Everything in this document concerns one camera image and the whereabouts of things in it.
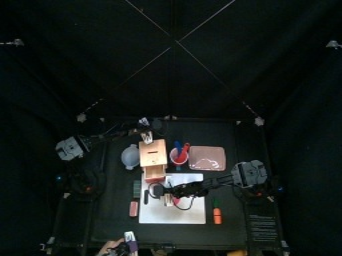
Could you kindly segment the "person's hand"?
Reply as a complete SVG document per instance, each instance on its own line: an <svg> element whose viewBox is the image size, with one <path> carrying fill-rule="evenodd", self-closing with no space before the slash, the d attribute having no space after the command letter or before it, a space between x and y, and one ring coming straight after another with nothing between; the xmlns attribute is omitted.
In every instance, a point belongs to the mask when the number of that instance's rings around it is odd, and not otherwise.
<svg viewBox="0 0 342 256"><path fill-rule="evenodd" d="M118 240L110 240L106 241L105 244L102 245L101 249L98 250L96 256L102 256L104 254L108 253L109 248L116 248L120 243L124 242L124 238L120 238Z"/></svg>

